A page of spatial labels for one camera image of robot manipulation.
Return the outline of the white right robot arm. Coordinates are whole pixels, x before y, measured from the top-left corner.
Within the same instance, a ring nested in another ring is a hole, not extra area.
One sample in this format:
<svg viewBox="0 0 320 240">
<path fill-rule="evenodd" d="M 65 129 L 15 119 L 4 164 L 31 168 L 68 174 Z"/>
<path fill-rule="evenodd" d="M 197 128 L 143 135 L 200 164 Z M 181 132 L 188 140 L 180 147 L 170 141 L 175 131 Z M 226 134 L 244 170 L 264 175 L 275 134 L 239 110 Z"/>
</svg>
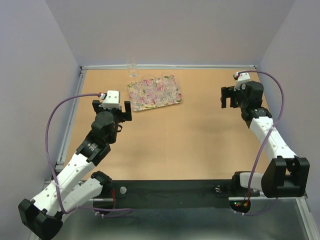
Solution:
<svg viewBox="0 0 320 240">
<path fill-rule="evenodd" d="M 231 192 L 242 195 L 251 188 L 268 198 L 302 197 L 305 194 L 310 163 L 294 153 L 274 126 L 269 110 L 262 106 L 264 88 L 256 81 L 240 87 L 221 88 L 221 107 L 240 108 L 241 117 L 261 143 L 270 161 L 264 173 L 236 172 Z"/>
</svg>

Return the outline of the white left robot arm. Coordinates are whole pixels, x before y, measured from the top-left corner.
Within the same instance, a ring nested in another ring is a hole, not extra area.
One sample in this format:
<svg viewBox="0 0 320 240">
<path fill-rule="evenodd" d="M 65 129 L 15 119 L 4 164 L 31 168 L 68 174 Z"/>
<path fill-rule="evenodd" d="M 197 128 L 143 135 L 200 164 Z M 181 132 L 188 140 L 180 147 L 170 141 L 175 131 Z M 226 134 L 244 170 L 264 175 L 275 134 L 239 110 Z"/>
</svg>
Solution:
<svg viewBox="0 0 320 240">
<path fill-rule="evenodd" d="M 41 240 L 53 239 L 63 226 L 63 217 L 80 209 L 89 199 L 106 197 L 111 193 L 111 179 L 101 171 L 76 187 L 111 151 L 111 144 L 121 132 L 121 123 L 132 120 L 131 103 L 124 102 L 125 110 L 107 101 L 92 102 L 96 113 L 91 130 L 76 149 L 67 166 L 53 181 L 32 199 L 18 205 L 22 223 Z"/>
</svg>

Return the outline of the small clear glass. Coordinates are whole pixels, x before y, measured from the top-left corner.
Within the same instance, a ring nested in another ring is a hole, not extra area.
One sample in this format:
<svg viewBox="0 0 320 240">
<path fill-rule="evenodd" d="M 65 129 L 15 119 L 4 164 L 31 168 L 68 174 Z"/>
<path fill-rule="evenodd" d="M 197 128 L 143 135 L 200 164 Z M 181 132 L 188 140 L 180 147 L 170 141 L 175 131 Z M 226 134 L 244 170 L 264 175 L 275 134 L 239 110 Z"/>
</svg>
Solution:
<svg viewBox="0 0 320 240">
<path fill-rule="evenodd" d="M 165 93 L 164 91 L 157 91 L 154 94 L 155 104 L 159 106 L 163 106 L 165 104 Z"/>
</svg>

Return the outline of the clear faceted glass tumbler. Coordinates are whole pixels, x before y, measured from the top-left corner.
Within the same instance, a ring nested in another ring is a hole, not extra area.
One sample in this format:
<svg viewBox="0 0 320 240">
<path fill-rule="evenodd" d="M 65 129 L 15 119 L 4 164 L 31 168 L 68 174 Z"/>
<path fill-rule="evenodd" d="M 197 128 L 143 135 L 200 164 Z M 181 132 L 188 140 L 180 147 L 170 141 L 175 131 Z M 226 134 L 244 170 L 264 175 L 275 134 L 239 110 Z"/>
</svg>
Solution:
<svg viewBox="0 0 320 240">
<path fill-rule="evenodd" d="M 160 75 L 160 80 L 164 86 L 171 84 L 175 79 L 175 76 L 170 72 L 162 72 Z"/>
</svg>

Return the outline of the tall clear glass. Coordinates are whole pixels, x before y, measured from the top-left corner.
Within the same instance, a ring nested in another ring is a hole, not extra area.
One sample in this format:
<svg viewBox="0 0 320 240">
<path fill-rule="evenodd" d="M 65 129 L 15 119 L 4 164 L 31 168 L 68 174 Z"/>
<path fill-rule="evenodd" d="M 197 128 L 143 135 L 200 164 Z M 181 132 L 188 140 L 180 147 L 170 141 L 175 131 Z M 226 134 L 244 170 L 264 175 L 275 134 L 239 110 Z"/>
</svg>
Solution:
<svg viewBox="0 0 320 240">
<path fill-rule="evenodd" d="M 138 64 L 133 54 L 126 55 L 126 67 L 130 77 L 134 78 L 139 75 Z"/>
</svg>

